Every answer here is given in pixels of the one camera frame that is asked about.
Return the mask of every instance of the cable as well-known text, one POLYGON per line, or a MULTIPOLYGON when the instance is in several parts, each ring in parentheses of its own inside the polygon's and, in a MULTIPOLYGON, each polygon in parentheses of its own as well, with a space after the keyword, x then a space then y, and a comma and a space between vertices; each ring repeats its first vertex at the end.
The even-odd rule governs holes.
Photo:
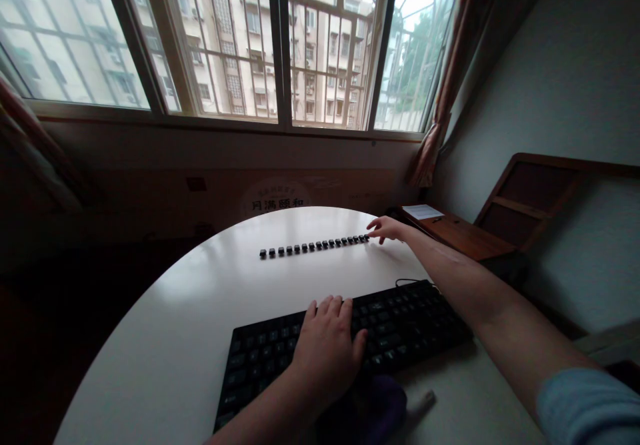
POLYGON ((398 278, 395 281, 395 286, 400 288, 402 285, 398 285, 398 282, 419 282, 420 280, 416 280, 415 278, 398 278))

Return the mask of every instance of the left hand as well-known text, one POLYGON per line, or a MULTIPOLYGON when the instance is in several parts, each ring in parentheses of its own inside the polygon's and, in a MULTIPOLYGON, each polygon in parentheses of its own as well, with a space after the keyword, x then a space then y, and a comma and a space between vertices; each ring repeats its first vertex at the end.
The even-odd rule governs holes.
POLYGON ((362 329, 351 342, 353 300, 326 297, 316 312, 315 300, 309 305, 300 330, 292 373, 311 387, 308 392, 324 407, 340 398, 355 380, 367 343, 362 329))

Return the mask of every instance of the hand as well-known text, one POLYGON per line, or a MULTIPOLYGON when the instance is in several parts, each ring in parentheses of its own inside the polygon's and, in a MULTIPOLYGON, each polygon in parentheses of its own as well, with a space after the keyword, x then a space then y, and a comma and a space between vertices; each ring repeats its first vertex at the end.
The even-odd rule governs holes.
POLYGON ((365 352, 367 330, 360 330, 351 342, 351 298, 342 303, 341 296, 330 295, 317 312, 315 306, 314 300, 289 368, 311 387, 307 390, 309 397, 324 409, 344 395, 355 380, 365 352))
POLYGON ((381 245, 385 242, 385 238, 389 238, 390 240, 398 239, 401 242, 406 242, 405 237, 407 236, 407 232, 411 230, 410 226, 402 224, 387 216, 373 220, 369 226, 367 226, 367 230, 373 226, 375 226, 375 229, 372 232, 369 232, 369 236, 371 238, 379 236, 381 245))

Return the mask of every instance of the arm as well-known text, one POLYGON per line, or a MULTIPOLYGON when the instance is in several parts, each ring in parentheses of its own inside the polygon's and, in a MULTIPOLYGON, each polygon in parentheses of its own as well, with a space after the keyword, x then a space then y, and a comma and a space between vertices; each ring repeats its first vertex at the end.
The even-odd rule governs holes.
POLYGON ((518 399, 536 417, 546 379, 566 368, 598 365, 576 350, 522 295, 463 254, 389 217, 373 220, 371 237, 406 242, 447 301, 480 339, 518 399))
POLYGON ((367 330, 352 343, 352 309, 341 296, 328 296, 317 311, 311 302, 291 365, 206 445, 283 443, 310 427, 360 370, 367 330))

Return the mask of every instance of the glass pane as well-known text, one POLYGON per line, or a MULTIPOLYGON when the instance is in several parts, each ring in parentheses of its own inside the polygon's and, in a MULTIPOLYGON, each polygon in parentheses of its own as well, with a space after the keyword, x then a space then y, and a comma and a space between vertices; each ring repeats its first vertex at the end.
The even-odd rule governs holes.
POLYGON ((367 128, 374 19, 375 0, 289 0, 294 126, 367 128))
POLYGON ((147 50, 153 60, 153 68, 163 92, 165 105, 169 111, 180 111, 180 102, 175 92, 175 85, 169 70, 167 56, 158 34, 158 27, 149 4, 149 0, 132 0, 135 14, 144 34, 147 50))
POLYGON ((0 0, 0 15, 31 97, 149 108, 111 0, 0 0))
POLYGON ((269 0, 176 0, 201 113, 277 121, 269 0), (209 89, 209 97, 204 89, 209 89))
POLYGON ((395 0, 375 129, 424 131, 454 0, 395 0))

